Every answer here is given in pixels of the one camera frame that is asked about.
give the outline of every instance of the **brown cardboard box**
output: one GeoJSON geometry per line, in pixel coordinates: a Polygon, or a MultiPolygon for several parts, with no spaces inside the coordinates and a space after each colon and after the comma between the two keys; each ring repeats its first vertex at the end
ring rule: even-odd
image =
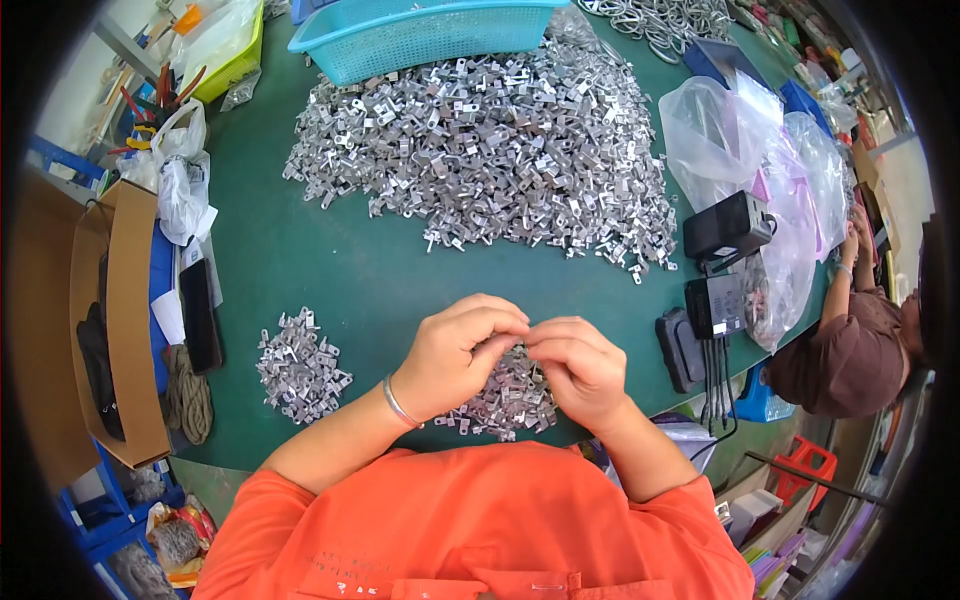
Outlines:
{"type": "Polygon", "coordinates": [[[70,260],[84,208],[38,171],[25,175],[4,256],[4,351],[37,467],[56,493],[100,460],[70,351],[70,260]]]}
{"type": "Polygon", "coordinates": [[[887,230],[887,239],[890,240],[890,249],[894,255],[900,252],[900,234],[897,232],[897,223],[891,218],[890,201],[887,198],[886,186],[876,169],[876,164],[870,158],[870,153],[862,141],[857,140],[852,147],[853,168],[856,169],[856,178],[866,183],[874,191],[876,205],[880,209],[880,219],[887,230]]]}
{"type": "Polygon", "coordinates": [[[150,351],[150,247],[156,196],[127,181],[115,183],[77,224],[70,267],[70,340],[86,429],[113,456],[137,468],[170,453],[150,351]],[[77,344],[77,323],[98,297],[98,266],[109,246],[107,341],[117,412],[125,442],[112,438],[97,411],[77,344]]]}

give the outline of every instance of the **brown shirt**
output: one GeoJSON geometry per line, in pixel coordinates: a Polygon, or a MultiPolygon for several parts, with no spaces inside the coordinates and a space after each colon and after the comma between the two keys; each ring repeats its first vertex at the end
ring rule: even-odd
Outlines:
{"type": "Polygon", "coordinates": [[[770,387],[808,413],[843,419],[871,415],[900,393],[900,308],[883,289],[850,294],[850,309],[811,327],[770,361],[770,387]]]}

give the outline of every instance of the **silver bangle bracelet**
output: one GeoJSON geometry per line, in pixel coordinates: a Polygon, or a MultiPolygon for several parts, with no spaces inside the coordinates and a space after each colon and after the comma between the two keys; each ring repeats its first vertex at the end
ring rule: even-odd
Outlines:
{"type": "Polygon", "coordinates": [[[844,271],[846,271],[846,272],[847,272],[847,275],[850,276],[850,283],[853,283],[853,271],[851,270],[850,267],[848,267],[847,265],[843,264],[842,262],[838,262],[838,263],[837,263],[837,269],[843,269],[844,271]]]}
{"type": "Polygon", "coordinates": [[[393,373],[389,373],[386,377],[383,378],[383,395],[387,398],[387,404],[390,404],[390,408],[394,410],[396,415],[400,417],[400,420],[415,427],[417,429],[423,428],[423,423],[418,423],[415,420],[410,418],[410,415],[407,415],[406,411],[400,408],[400,405],[396,402],[394,397],[394,391],[390,389],[390,378],[393,377],[393,373]]]}

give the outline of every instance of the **green table surface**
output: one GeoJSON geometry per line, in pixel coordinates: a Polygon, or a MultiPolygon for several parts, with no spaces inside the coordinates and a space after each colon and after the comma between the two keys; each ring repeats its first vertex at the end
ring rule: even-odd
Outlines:
{"type": "MultiPolygon", "coordinates": [[[[682,63],[658,59],[645,43],[612,30],[605,19],[590,19],[595,31],[634,64],[650,106],[663,153],[656,102],[690,77],[682,63]]],[[[770,84],[779,86],[790,65],[766,39],[732,25],[734,36],[770,84]]],[[[334,202],[305,203],[303,183],[280,173],[296,143],[294,125],[316,84],[318,70],[286,45],[295,28],[286,17],[264,30],[263,76],[253,99],[230,112],[208,108],[211,155],[210,203],[220,209],[212,236],[224,302],[217,309],[226,364],[209,374],[214,422],[206,442],[179,453],[181,458],[225,468],[253,470],[295,426],[263,404],[264,390],[254,367],[260,329],[273,335],[283,311],[303,305],[316,312],[323,334],[340,347],[340,368],[355,380],[345,400],[353,400],[403,360],[417,325],[457,299],[484,292],[512,300],[534,323],[560,315],[580,315],[627,352],[626,390],[648,415],[670,409],[694,394],[673,391],[654,333],[654,320],[673,306],[684,306],[684,283],[700,274],[692,261],[674,254],[678,272],[655,268],[634,285],[623,270],[588,255],[565,260],[562,250],[534,249],[506,240],[491,247],[468,245],[464,253],[440,248],[425,253],[424,221],[394,214],[370,219],[360,194],[334,202]]],[[[667,194],[680,194],[677,220],[693,211],[677,183],[665,172],[667,194]]],[[[683,240],[678,232],[678,248],[683,240]]],[[[818,269],[804,316],[784,339],[792,339],[818,317],[826,289],[818,269]]],[[[731,371],[742,372],[767,353],[744,333],[731,339],[731,371]]],[[[560,415],[556,426],[534,436],[554,445],[588,438],[588,432],[560,415]]],[[[427,451],[465,444],[490,444],[489,434],[458,435],[432,423],[402,437],[397,445],[427,451]]]]}

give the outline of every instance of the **blue plastic basket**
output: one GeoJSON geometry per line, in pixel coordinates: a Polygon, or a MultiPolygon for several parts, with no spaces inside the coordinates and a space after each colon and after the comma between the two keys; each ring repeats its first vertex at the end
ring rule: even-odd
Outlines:
{"type": "Polygon", "coordinates": [[[726,89],[730,89],[726,75],[732,77],[739,69],[758,84],[776,93],[774,88],[756,70],[756,67],[743,53],[740,46],[733,42],[694,37],[690,47],[684,52],[684,64],[689,67],[690,72],[694,75],[713,78],[726,89]]]}
{"type": "Polygon", "coordinates": [[[780,93],[783,94],[783,100],[786,101],[786,110],[784,112],[806,112],[813,117],[820,129],[824,130],[827,137],[833,139],[833,132],[830,131],[830,125],[827,124],[827,118],[817,101],[800,84],[792,79],[787,80],[780,86],[780,93]]]}
{"type": "Polygon", "coordinates": [[[760,381],[760,373],[769,362],[770,359],[768,358],[751,367],[747,373],[747,386],[740,398],[733,402],[739,419],[754,423],[769,423],[786,419],[793,415],[793,412],[797,409],[795,405],[774,394],[774,391],[765,382],[760,381]]]}
{"type": "Polygon", "coordinates": [[[568,0],[339,0],[314,12],[287,46],[310,55],[336,85],[434,60],[540,45],[568,0]]]}

